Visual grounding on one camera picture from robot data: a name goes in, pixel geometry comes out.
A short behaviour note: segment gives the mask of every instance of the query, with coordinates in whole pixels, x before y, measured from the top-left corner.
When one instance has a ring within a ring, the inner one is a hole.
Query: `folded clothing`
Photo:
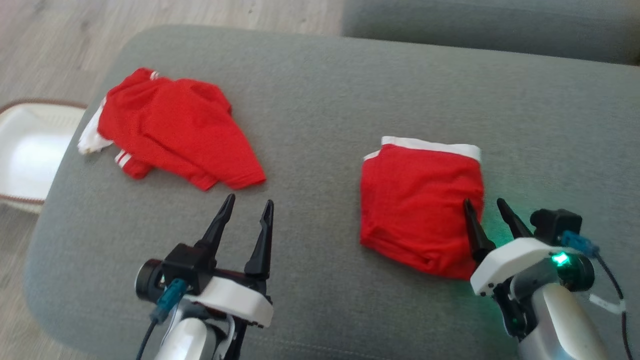
[[[97,132],[122,149],[115,161],[134,179],[157,167],[202,190],[240,189],[266,177],[231,109],[213,84],[142,68],[107,93]]]
[[[463,201],[482,217],[480,149],[384,136],[360,183],[360,243],[422,272],[469,280]]]

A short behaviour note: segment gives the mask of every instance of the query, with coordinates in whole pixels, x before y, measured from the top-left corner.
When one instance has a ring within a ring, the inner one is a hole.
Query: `laundry basket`
[[[43,99],[0,108],[0,202],[40,212],[85,109]]]

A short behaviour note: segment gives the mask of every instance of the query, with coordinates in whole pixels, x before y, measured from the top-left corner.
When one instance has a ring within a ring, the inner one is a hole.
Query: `robotic arm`
[[[150,259],[140,268],[136,294],[158,307],[138,359],[154,322],[164,321],[169,311],[171,323],[156,360],[237,360],[247,326],[271,324],[273,305],[266,280],[271,268],[273,201],[264,208],[262,231],[244,272],[217,268],[216,253],[235,200],[234,194],[227,197],[194,246],[180,243],[164,260]]]
[[[562,209],[538,210],[531,216],[532,234],[504,199],[497,205],[514,240],[496,249],[471,202],[464,202],[477,263],[470,281],[476,295],[491,296],[500,307],[505,330],[518,340],[520,358],[608,359],[593,322],[572,294],[592,287],[593,266],[575,248],[563,246],[580,240],[582,218]]]

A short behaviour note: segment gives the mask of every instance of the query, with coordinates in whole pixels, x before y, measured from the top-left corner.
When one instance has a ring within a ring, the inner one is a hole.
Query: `folded red shorts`
[[[385,136],[365,157],[360,243],[422,272],[469,280],[463,201],[482,216],[480,149]]]

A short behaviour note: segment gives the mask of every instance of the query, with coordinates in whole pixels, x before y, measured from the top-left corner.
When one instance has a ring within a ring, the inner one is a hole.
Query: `gray sofa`
[[[349,37],[640,61],[637,0],[346,0]]]
[[[250,329],[243,359],[514,359],[490,299],[469,283],[418,273],[358,244],[362,156],[383,135],[483,150],[484,226],[509,237],[494,201],[525,216],[566,208],[584,217],[626,291],[630,338],[640,327],[640,72],[528,54],[196,26],[145,31],[124,48],[90,104],[138,67],[218,84],[268,180],[237,192],[218,252],[240,270],[267,199],[276,205],[269,293],[275,316]],[[116,149],[67,151],[28,254],[28,305],[54,338],[99,358],[134,357],[151,304],[133,282],[149,258],[193,243],[230,192],[203,193],[154,171],[132,181]],[[593,291],[614,299],[597,269]],[[618,318],[584,301],[611,359]],[[164,328],[156,329],[152,359]]]

